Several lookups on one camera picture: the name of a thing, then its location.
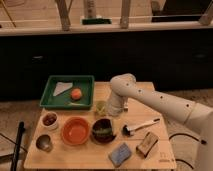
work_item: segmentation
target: orange bowl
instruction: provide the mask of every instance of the orange bowl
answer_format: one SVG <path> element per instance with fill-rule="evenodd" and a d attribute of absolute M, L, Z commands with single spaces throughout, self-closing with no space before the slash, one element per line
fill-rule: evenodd
<path fill-rule="evenodd" d="M 83 144 L 88 140 L 89 135 L 89 123 L 80 117 L 68 119 L 61 130 L 62 140 L 68 145 Z"/>

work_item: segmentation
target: small bowl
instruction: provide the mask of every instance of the small bowl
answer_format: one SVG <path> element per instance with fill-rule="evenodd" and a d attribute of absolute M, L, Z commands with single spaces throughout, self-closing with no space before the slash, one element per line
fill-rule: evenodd
<path fill-rule="evenodd" d="M 56 112 L 46 112 L 41 118 L 41 124 L 48 130 L 54 130 L 58 128 L 58 115 Z"/>
<path fill-rule="evenodd" d="M 80 117 L 72 117 L 67 120 L 61 130 L 61 138 L 68 145 L 83 144 L 88 140 L 89 135 L 89 123 Z"/>
<path fill-rule="evenodd" d="M 92 135 L 99 143 L 109 143 L 116 137 L 110 119 L 103 118 L 97 120 L 92 127 Z"/>
<path fill-rule="evenodd" d="M 36 147 L 39 150 L 50 152 L 53 148 L 50 136 L 47 134 L 39 136 L 36 140 Z"/>

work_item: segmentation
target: red food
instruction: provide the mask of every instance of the red food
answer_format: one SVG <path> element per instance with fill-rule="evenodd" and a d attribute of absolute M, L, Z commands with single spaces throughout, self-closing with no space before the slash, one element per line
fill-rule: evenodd
<path fill-rule="evenodd" d="M 80 100 L 82 97 L 82 91 L 80 88 L 74 88 L 71 90 L 70 96 L 73 100 Z"/>
<path fill-rule="evenodd" d="M 47 115 L 43 118 L 43 123 L 46 126 L 52 125 L 56 121 L 56 116 L 54 114 Z"/>

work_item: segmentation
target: white cloth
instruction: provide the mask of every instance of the white cloth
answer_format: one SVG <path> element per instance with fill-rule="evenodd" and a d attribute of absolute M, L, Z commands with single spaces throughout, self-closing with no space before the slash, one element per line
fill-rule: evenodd
<path fill-rule="evenodd" d="M 72 88 L 73 83 L 63 83 L 63 82 L 57 82 L 53 96 L 57 96 L 61 93 L 63 93 L 64 91 Z"/>

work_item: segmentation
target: orange fruit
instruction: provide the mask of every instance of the orange fruit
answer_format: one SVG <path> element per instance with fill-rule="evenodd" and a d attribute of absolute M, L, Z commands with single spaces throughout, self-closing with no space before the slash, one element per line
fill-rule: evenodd
<path fill-rule="evenodd" d="M 71 90 L 70 96 L 73 100 L 79 100 L 82 97 L 82 91 L 80 88 L 74 88 Z"/>

